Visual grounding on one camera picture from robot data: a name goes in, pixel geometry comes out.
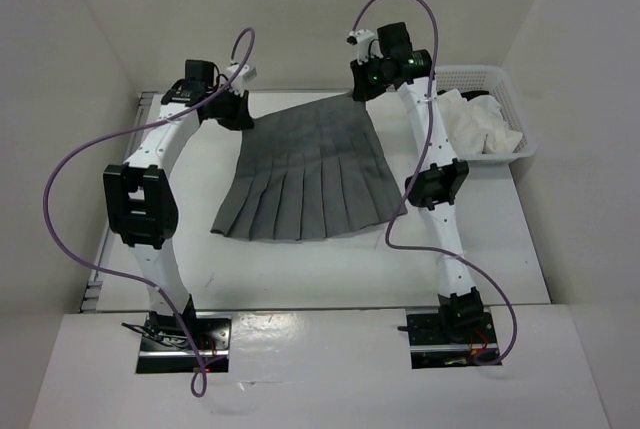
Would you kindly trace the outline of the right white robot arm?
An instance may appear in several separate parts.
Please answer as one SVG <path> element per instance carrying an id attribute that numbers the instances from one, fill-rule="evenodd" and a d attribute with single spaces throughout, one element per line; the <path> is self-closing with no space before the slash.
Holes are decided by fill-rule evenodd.
<path id="1" fill-rule="evenodd" d="M 366 102 L 394 88 L 409 116 L 416 145 L 427 151 L 419 158 L 417 175 L 405 180 L 405 191 L 407 202 L 434 231 L 434 245 L 442 255 L 437 321 L 430 330 L 448 343 L 462 343 L 481 323 L 484 305 L 468 266 L 460 260 L 463 249 L 455 201 L 469 166 L 449 141 L 437 107 L 431 55 L 413 48 L 403 22 L 385 25 L 376 32 L 353 29 L 347 42 L 356 51 L 350 63 L 353 98 Z"/>

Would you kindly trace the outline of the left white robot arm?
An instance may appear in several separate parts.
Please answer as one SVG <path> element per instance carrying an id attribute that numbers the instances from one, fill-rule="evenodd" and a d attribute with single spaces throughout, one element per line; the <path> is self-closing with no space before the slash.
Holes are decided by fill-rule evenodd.
<path id="1" fill-rule="evenodd" d="M 129 247 L 150 283 L 143 332 L 176 348 L 196 342 L 199 324 L 173 248 L 179 212 L 169 176 L 204 121 L 215 120 L 235 131 L 252 128 L 246 85 L 255 75 L 249 64 L 233 62 L 219 72 L 212 62 L 187 60 L 184 78 L 161 99 L 156 126 L 123 163 L 103 173 L 109 227 Z"/>

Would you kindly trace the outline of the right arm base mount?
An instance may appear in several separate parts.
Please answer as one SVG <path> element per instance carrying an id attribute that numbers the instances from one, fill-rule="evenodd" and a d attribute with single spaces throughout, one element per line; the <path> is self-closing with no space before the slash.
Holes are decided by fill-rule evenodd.
<path id="1" fill-rule="evenodd" d="M 489 311 L 471 328 L 449 332 L 436 309 L 408 310 L 406 321 L 397 329 L 408 336 L 414 370 L 477 367 L 492 364 L 500 356 Z"/>

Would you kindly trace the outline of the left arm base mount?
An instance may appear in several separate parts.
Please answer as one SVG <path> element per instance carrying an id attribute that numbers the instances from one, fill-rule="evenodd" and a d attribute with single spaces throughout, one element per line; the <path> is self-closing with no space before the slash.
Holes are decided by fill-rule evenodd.
<path id="1" fill-rule="evenodd" d="M 192 320 L 192 337 L 207 373 L 229 371 L 231 319 L 203 317 Z M 179 326 L 153 327 L 151 317 L 143 324 L 121 326 L 140 337 L 137 374 L 177 374 L 199 371 L 196 356 Z"/>

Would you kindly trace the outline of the grey pleated skirt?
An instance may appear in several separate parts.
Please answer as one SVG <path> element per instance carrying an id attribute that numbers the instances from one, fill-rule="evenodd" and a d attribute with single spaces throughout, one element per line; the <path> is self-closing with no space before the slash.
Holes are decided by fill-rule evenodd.
<path id="1" fill-rule="evenodd" d="M 363 102 L 349 93 L 255 119 L 211 231 L 246 241 L 317 241 L 407 211 Z"/>

